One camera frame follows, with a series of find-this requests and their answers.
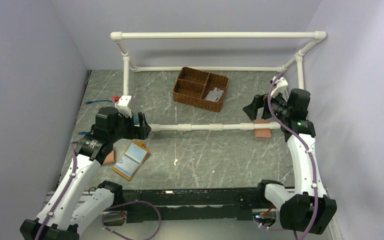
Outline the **white patterned credit card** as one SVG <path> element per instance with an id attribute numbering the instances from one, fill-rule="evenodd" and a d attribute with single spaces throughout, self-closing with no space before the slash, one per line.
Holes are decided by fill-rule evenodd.
<path id="1" fill-rule="evenodd" d="M 224 94 L 224 90 L 215 87 L 213 90 L 210 90 L 209 93 L 204 98 L 206 101 L 210 102 L 219 102 Z"/>

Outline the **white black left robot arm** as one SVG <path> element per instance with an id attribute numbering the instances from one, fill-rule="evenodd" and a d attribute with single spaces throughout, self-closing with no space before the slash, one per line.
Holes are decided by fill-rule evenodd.
<path id="1" fill-rule="evenodd" d="M 35 219 L 26 219 L 20 226 L 25 240 L 78 240 L 104 210 L 117 210 L 123 205 L 123 187 L 110 181 L 102 182 L 83 204 L 78 202 L 117 141 L 148 137 L 151 127 L 146 117 L 142 112 L 137 115 L 135 124 L 116 107 L 99 109 L 91 130 L 76 146 L 70 146 L 71 163 L 50 201 Z"/>

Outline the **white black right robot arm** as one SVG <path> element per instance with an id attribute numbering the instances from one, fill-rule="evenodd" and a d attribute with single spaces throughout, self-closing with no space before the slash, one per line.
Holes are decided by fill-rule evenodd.
<path id="1" fill-rule="evenodd" d="M 291 154 L 294 172 L 294 192 L 290 193 L 279 181 L 262 180 L 255 194 L 256 203 L 279 210 L 278 220 L 285 230 L 321 235 L 337 211 L 337 203 L 328 197 L 320 177 L 315 151 L 316 131 L 307 119 L 311 94 L 294 88 L 288 100 L 281 93 L 275 97 L 255 95 L 243 111 L 250 120 L 263 109 L 262 119 L 276 118 L 284 133 Z"/>

